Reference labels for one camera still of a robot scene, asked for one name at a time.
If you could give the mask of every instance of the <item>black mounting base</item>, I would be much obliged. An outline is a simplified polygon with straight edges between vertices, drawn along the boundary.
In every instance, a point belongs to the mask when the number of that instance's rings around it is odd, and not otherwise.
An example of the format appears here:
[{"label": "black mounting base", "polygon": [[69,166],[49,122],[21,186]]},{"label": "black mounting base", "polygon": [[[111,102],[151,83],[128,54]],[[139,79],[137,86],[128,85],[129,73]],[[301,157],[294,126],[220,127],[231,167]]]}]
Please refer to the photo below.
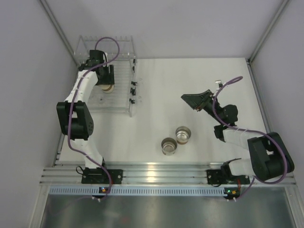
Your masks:
[{"label": "black mounting base", "polygon": [[[108,170],[113,184],[121,184],[123,179],[123,170]],[[82,174],[82,184],[109,184],[109,178],[101,168],[85,168]]]},{"label": "black mounting base", "polygon": [[240,181],[240,183],[243,184],[250,184],[249,177],[245,175],[241,176],[233,176],[231,179],[224,178],[221,170],[207,170],[207,181],[208,184],[219,187],[222,184],[238,184],[237,181]]}]

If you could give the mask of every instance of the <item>white wall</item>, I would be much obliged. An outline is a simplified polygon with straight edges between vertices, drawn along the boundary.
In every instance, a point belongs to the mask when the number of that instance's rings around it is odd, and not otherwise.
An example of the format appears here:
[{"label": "white wall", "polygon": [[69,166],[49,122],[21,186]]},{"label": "white wall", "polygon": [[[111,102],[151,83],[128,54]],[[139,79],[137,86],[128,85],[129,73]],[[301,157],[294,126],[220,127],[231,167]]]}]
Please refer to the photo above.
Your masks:
[{"label": "white wall", "polygon": [[0,224],[27,227],[76,66],[37,0],[0,8]]},{"label": "white wall", "polygon": [[270,122],[295,162],[304,199],[304,1],[292,0],[254,62]]},{"label": "white wall", "polygon": [[139,58],[250,57],[281,0],[47,0],[79,35],[132,35]]}]

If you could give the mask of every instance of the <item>dish rack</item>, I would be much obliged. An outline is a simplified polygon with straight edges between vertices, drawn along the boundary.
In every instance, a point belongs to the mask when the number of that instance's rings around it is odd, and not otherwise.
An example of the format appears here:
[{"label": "dish rack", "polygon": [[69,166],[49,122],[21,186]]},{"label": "dish rack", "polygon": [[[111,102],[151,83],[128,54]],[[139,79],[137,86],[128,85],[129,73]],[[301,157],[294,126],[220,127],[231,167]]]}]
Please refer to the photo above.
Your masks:
[{"label": "dish rack", "polygon": [[[95,48],[95,44],[101,37],[80,36],[74,52],[79,64],[89,58],[89,51]],[[132,116],[132,106],[136,100],[135,66],[136,54],[132,37],[112,37],[120,46],[120,54],[111,64],[114,65],[115,86],[114,91],[106,94],[101,87],[94,86],[88,108],[93,112],[120,112]],[[117,45],[110,39],[98,43],[98,50],[106,52],[107,58],[112,59],[117,54]]]}]

